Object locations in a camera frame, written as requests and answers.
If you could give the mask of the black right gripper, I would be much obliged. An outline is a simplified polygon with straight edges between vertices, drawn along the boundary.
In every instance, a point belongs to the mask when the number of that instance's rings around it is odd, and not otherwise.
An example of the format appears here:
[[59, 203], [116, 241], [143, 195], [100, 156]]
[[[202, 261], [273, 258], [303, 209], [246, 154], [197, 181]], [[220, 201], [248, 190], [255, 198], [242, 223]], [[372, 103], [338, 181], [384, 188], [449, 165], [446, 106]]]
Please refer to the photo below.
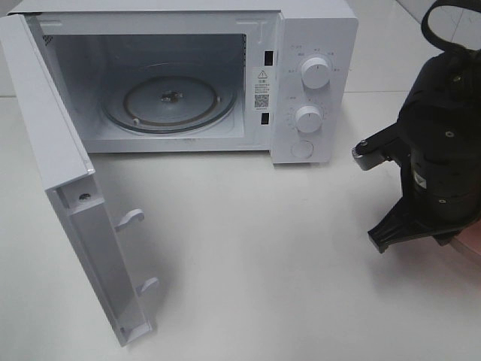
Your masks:
[[447, 245], [480, 218], [480, 145], [455, 133], [410, 137], [396, 124], [364, 140], [382, 146], [401, 169], [402, 197], [371, 230], [384, 253], [390, 245], [432, 237]]

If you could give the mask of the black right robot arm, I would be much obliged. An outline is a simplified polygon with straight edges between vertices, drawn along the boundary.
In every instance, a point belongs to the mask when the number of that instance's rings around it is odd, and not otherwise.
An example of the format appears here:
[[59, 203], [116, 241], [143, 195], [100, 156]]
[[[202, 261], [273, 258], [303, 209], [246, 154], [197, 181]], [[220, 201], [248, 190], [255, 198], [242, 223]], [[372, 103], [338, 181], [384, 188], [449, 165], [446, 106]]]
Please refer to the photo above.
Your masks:
[[480, 219], [480, 65], [429, 59], [396, 122], [352, 156], [364, 171], [388, 161], [401, 169], [401, 199], [368, 233], [380, 253], [429, 236], [448, 244]]

